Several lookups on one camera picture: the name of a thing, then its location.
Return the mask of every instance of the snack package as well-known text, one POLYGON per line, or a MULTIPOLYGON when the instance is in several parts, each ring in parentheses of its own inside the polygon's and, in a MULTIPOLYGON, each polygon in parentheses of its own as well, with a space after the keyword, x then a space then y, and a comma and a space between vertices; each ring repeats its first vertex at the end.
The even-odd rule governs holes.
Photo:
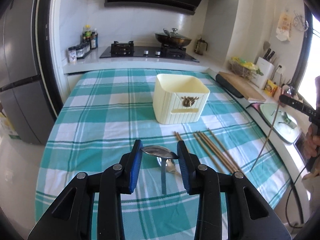
POLYGON ((276 84, 274 84, 270 79, 268 79, 267 84, 264 88, 264 92, 270 96, 273 97, 273 95, 275 94, 276 90, 277 90, 278 86, 276 84))

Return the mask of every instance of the kitchen knife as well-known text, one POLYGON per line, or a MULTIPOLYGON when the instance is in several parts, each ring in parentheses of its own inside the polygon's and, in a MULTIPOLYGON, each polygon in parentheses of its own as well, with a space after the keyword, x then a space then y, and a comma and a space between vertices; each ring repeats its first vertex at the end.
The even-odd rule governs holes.
POLYGON ((275 53, 276 53, 275 51, 271 52, 271 54, 266 58, 266 61, 270 61, 275 53))
POLYGON ((267 50, 266 54, 263 56, 263 59, 267 59, 267 57, 269 56, 270 52, 271 52, 271 49, 269 48, 267 50))

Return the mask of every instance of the handheld tool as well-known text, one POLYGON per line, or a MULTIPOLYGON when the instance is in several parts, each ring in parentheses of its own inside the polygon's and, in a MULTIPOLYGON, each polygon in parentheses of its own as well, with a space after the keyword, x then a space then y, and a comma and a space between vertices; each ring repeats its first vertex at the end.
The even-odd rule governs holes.
MULTIPOLYGON (((314 110, 312 107, 297 101, 293 98, 290 98, 285 95, 281 95, 279 97, 279 100, 281 103, 284 103, 288 106, 291 106, 292 108, 300 111, 301 113, 306 114, 309 116, 309 121, 312 125, 312 131, 313 135, 320 135, 320 76, 316 77, 315 79, 316 83, 316 110, 314 110)), ((319 146, 316 148, 317 154, 319 155, 319 146)), ((317 157, 311 157, 306 165, 307 171, 311 172, 312 167, 315 164, 317 157)))
MULTIPOLYGON (((78 173, 50 205, 28 240, 91 240, 94 193, 98 202, 97 239, 125 240, 120 194, 137 186, 142 142, 103 173, 78 173)), ((251 182, 241 173, 217 173, 190 154, 183 141, 177 144, 184 188, 200 194, 195 240, 221 240, 220 192, 226 193, 228 238, 239 240, 291 240, 281 220, 251 182)))

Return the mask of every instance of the french press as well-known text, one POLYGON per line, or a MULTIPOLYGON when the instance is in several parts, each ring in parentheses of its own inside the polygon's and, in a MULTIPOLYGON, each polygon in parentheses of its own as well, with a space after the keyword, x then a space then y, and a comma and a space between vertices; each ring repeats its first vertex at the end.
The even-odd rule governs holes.
POLYGON ((196 43, 195 53, 199 54, 199 55, 203 55, 204 48, 205 48, 205 51, 208 50, 208 43, 205 40, 203 40, 202 38, 200 38, 196 43))

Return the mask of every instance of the cable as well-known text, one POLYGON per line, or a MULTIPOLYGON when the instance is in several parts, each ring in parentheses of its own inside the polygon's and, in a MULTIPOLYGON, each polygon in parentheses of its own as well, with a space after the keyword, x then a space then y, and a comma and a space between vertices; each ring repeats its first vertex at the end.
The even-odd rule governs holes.
POLYGON ((270 78, 271 81, 273 81, 273 79, 275 78, 275 74, 276 74, 279 66, 280 66, 280 65, 278 65, 278 67, 277 67, 276 70, 274 71, 272 78, 270 78))
POLYGON ((298 177, 296 178, 296 180, 294 181, 293 185, 291 186, 291 189, 290 189, 290 191, 289 191, 289 195, 288 195, 288 198, 287 198, 287 202, 286 202, 286 204, 285 204, 285 218, 287 219, 288 225, 289 225, 290 227, 292 227, 292 228, 302 228, 302 227, 296 227, 296 226, 291 225, 291 223, 290 223, 290 221, 289 221, 289 218, 288 218, 288 203, 289 203, 290 194, 291 194, 293 188, 295 187, 295 185, 296 185, 296 183, 297 183, 300 175, 303 173, 303 171, 306 169, 306 167, 307 167, 307 164, 306 164, 306 166, 304 166, 304 168, 302 169, 302 171, 300 171, 298 177))

